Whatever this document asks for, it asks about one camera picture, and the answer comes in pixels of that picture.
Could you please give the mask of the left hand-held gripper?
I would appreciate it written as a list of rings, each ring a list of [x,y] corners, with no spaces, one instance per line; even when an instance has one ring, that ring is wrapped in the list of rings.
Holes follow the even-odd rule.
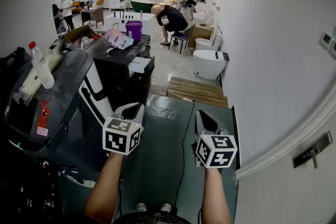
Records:
[[[103,125],[102,147],[106,151],[129,155],[139,144],[143,132],[144,116],[142,103],[120,106]]]

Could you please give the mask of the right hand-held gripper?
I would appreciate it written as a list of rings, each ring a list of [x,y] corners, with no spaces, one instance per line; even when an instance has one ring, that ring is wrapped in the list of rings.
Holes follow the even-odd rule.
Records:
[[[205,168],[230,168],[238,146],[227,130],[217,132],[218,124],[203,110],[195,114],[195,165]]]

